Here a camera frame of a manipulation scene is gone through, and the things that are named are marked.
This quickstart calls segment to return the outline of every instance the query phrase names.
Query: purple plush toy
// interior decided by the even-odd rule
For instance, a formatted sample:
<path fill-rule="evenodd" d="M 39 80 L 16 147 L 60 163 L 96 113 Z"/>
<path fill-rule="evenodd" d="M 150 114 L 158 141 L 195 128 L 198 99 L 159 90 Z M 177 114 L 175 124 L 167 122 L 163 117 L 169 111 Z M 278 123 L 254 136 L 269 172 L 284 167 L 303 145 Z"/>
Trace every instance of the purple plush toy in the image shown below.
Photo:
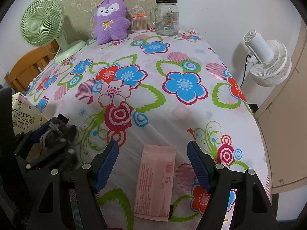
<path fill-rule="evenodd" d="M 126 11 L 123 0 L 105 0 L 97 7 L 94 21 L 99 45 L 127 38 L 130 21 L 125 17 Z"/>

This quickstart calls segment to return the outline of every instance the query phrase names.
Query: wooden chair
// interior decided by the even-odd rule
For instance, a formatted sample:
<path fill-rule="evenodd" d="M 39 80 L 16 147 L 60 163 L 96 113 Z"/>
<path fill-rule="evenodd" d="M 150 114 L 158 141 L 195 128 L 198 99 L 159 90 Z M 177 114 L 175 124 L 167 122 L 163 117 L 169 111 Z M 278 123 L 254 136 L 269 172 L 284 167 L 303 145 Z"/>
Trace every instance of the wooden chair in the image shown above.
<path fill-rule="evenodd" d="M 55 57 L 53 53 L 57 52 L 58 49 L 57 42 L 53 40 L 46 46 L 26 53 L 17 61 L 10 74 L 4 77 L 5 81 L 16 91 L 27 91 L 29 83 L 44 70 L 49 61 Z"/>

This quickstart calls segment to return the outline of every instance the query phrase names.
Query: yellow bow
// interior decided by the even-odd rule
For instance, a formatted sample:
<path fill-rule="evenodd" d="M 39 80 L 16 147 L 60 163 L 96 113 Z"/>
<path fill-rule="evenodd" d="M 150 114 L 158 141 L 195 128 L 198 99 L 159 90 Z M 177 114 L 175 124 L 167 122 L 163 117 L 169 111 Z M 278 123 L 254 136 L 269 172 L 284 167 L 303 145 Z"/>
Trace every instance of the yellow bow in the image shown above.
<path fill-rule="evenodd" d="M 101 26 L 105 26 L 104 30 L 106 30 L 107 27 L 111 28 L 110 24 L 112 24 L 113 22 L 114 22 L 113 20 L 110 20 L 108 22 L 102 23 Z"/>

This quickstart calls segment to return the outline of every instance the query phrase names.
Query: glass jar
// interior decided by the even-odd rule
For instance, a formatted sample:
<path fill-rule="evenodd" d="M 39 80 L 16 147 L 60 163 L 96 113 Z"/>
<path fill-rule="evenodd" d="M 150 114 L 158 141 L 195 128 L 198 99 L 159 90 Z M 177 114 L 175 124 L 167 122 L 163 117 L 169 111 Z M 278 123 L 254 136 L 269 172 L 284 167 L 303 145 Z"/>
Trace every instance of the glass jar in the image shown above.
<path fill-rule="evenodd" d="M 179 31 L 177 0 L 157 0 L 157 6 L 153 10 L 150 13 L 150 20 L 156 26 L 156 33 L 163 36 L 177 35 Z"/>

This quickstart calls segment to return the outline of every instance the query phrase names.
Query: cabinet door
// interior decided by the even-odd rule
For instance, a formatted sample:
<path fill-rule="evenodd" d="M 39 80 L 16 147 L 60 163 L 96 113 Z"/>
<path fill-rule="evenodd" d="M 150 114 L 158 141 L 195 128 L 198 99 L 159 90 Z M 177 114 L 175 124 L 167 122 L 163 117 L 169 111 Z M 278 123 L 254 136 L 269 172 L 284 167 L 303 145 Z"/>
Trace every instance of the cabinet door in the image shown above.
<path fill-rule="evenodd" d="M 268 150 L 273 189 L 284 186 L 290 190 L 307 180 L 306 75 L 307 68 L 300 73 L 294 70 L 284 89 L 258 118 Z"/>

